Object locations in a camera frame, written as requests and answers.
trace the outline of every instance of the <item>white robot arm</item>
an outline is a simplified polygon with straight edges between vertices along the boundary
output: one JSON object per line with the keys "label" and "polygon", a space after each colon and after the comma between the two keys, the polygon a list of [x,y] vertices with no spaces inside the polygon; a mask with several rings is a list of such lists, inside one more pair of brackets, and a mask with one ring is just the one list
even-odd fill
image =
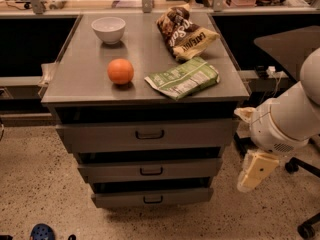
{"label": "white robot arm", "polygon": [[320,134],[320,48],[304,61],[300,81],[285,93],[235,113],[250,124],[251,140],[259,148],[248,151],[239,175],[238,190],[248,192],[279,165],[277,155]]}

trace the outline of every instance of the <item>concrete floor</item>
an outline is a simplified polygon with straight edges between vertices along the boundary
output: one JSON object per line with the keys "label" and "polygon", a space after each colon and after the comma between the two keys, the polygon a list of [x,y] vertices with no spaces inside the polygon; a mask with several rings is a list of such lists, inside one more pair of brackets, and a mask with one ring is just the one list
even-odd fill
{"label": "concrete floor", "polygon": [[[240,136],[248,133],[240,125]],[[254,191],[236,188],[241,158],[232,143],[213,182],[210,202],[192,205],[97,209],[91,190],[64,149],[55,128],[5,126],[0,142],[0,235],[29,239],[38,223],[56,239],[301,239],[296,228],[320,210],[320,182],[284,163],[297,156],[320,167],[319,143],[283,157]],[[314,226],[320,239],[320,225]]]}

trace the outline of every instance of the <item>gray countertop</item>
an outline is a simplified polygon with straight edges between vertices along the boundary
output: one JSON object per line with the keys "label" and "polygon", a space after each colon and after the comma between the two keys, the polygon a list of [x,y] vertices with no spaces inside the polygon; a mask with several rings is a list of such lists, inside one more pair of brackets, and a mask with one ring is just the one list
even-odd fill
{"label": "gray countertop", "polygon": [[[155,24],[161,13],[85,14],[61,60],[45,96],[44,105],[79,103],[132,104],[177,102],[151,88],[144,78],[178,63],[166,49]],[[91,23],[104,16],[118,16],[126,23],[120,43],[103,44],[91,29]],[[207,13],[192,13],[193,23],[214,30]],[[220,73],[221,82],[178,102],[212,102],[245,100],[249,94],[229,58],[221,40],[214,41],[201,57]],[[114,85],[108,78],[108,63],[115,58],[128,59],[134,67],[132,84]]]}

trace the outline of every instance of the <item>chair wheel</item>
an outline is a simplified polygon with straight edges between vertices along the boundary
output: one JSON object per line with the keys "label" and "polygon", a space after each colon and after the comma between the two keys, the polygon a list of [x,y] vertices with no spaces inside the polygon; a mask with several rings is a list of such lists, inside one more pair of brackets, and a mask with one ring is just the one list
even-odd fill
{"label": "chair wheel", "polygon": [[315,236],[315,231],[309,224],[301,224],[298,227],[298,232],[303,239],[310,239]]}
{"label": "chair wheel", "polygon": [[293,162],[286,163],[285,168],[287,172],[290,174],[297,172],[299,170],[299,166]]}

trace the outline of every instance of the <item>white bowl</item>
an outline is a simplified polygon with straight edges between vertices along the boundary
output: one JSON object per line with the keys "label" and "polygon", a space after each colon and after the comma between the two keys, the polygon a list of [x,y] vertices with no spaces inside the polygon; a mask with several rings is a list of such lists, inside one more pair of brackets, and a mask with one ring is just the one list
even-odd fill
{"label": "white bowl", "polygon": [[116,44],[124,34],[126,22],[117,17],[104,17],[92,22],[97,37],[106,44]]}

